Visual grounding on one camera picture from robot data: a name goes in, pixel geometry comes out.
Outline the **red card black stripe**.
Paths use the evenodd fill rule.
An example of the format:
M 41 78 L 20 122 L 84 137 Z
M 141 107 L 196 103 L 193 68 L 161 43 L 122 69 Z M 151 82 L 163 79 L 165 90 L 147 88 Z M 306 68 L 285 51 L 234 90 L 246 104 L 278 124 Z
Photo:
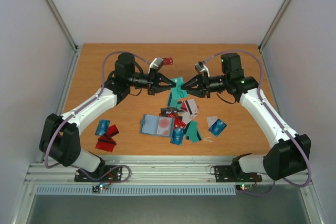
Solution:
M 159 128 L 169 128 L 171 125 L 171 119 L 170 118 L 160 118 L 159 119 Z

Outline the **teal leather card holder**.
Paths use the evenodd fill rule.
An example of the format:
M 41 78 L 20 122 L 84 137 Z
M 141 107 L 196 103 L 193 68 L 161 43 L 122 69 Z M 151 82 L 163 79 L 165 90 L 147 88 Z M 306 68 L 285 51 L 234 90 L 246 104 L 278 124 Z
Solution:
M 160 118 L 170 118 L 170 117 L 164 117 L 164 116 L 156 116 L 156 115 L 151 115 L 151 114 L 145 114 L 140 121 L 140 133 L 142 134 L 147 134 L 147 135 L 153 135 L 153 136 L 160 136 L 157 134 L 157 131 L 159 129 L 159 119 Z M 170 129 L 170 135 L 169 136 L 162 136 L 162 137 L 171 137 L 172 132 L 174 130 L 174 119 L 171 119 L 171 125 L 169 128 Z

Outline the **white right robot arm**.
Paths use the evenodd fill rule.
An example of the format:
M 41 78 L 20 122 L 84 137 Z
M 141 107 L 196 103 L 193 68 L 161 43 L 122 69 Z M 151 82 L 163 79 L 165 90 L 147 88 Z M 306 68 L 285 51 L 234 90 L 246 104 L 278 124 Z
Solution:
M 195 65 L 198 74 L 184 83 L 182 89 L 199 98 L 227 91 L 257 122 L 270 146 L 266 155 L 235 157 L 231 164 L 233 177 L 243 180 L 250 173 L 266 174 L 274 181 L 284 179 L 296 187 L 308 186 L 312 175 L 309 137 L 298 134 L 281 118 L 266 98 L 261 80 L 244 75 L 238 53 L 223 51 L 218 55 L 221 58 L 221 76 L 210 76 L 207 61 L 200 61 Z

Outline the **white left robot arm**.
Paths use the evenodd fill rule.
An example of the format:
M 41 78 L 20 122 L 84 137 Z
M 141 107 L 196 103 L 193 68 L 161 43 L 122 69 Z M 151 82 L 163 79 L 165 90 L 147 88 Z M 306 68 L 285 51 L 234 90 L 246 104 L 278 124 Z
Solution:
M 98 116 L 114 108 L 131 92 L 131 88 L 146 89 L 149 95 L 169 90 L 175 82 L 160 73 L 164 65 L 162 58 L 149 63 L 148 72 L 144 72 L 136 62 L 138 58 L 126 51 L 118 51 L 114 70 L 102 76 L 102 85 L 98 91 L 76 108 L 62 114 L 50 114 L 44 124 L 39 150 L 45 154 L 45 167 L 50 169 L 51 157 L 57 165 L 72 166 L 93 181 L 107 176 L 105 161 L 99 156 L 84 150 L 80 144 L 80 135 Z

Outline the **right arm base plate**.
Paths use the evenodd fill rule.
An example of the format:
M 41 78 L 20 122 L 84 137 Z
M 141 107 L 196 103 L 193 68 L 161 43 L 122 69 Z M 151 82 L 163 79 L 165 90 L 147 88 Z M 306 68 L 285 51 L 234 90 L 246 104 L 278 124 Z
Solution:
M 262 182 L 262 176 L 256 173 L 235 175 L 229 165 L 213 166 L 211 168 L 217 183 L 254 183 Z

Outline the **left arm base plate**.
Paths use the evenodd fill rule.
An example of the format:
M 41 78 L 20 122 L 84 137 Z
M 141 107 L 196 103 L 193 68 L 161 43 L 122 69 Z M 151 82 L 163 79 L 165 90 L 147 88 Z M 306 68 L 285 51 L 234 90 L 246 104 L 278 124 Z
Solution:
M 117 165 L 106 165 L 100 167 L 95 172 L 89 172 L 86 170 L 78 169 L 76 170 L 74 181 L 78 183 L 89 183 L 89 182 L 120 182 L 121 176 L 123 175 L 123 168 Z

